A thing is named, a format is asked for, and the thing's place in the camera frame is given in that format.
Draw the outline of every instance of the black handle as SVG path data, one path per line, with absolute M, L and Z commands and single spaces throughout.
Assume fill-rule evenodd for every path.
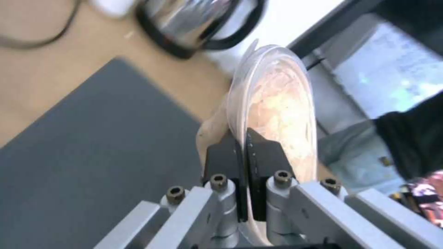
M 241 26 L 235 33 L 219 40 L 210 39 L 203 44 L 202 48 L 208 50 L 224 50 L 232 48 L 233 46 L 239 44 L 259 23 L 264 11 L 265 2 L 266 0 L 256 0 L 255 8 L 249 13 L 243 26 Z M 237 3 L 232 4 L 232 8 L 227 11 L 226 18 L 224 19 L 227 19 L 231 16 Z

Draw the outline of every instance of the white surface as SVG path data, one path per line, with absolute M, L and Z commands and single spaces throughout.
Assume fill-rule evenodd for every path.
M 89 0 L 91 5 L 97 10 L 112 18 L 125 16 L 136 1 L 137 0 Z
M 232 75 L 242 55 L 255 39 L 259 39 L 258 47 L 269 44 L 285 47 L 342 2 L 343 0 L 268 0 L 261 22 L 245 40 L 231 49 L 206 53 L 225 72 Z M 235 32 L 253 6 L 253 0 L 242 0 L 216 37 L 226 37 Z

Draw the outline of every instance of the metal kettle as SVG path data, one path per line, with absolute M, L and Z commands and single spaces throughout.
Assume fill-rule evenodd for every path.
M 240 43 L 258 24 L 266 0 L 243 25 L 223 39 L 211 39 L 227 22 L 241 0 L 143 0 L 136 16 L 151 39 L 170 54 L 187 59 L 198 49 L 224 50 Z

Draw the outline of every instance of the black cable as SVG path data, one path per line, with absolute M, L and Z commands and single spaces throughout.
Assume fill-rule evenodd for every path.
M 0 35 L 0 46 L 2 47 L 8 47 L 8 48 L 14 48 L 14 49 L 32 49 L 32 48 L 38 48 L 43 47 L 45 45 L 48 45 L 50 43 L 53 43 L 60 39 L 69 29 L 69 27 L 72 24 L 72 21 L 74 20 L 74 17 L 76 16 L 78 9 L 80 7 L 81 0 L 74 0 L 74 8 L 71 12 L 71 15 L 69 16 L 68 20 L 66 21 L 65 26 L 63 29 L 56 34 L 53 37 L 41 40 L 41 41 L 23 41 L 15 38 L 10 38 L 4 35 Z

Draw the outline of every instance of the gray cutting board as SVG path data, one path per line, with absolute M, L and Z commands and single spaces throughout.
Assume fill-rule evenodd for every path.
M 199 185 L 198 126 L 112 60 L 0 150 L 0 248 L 92 248 L 139 201 Z

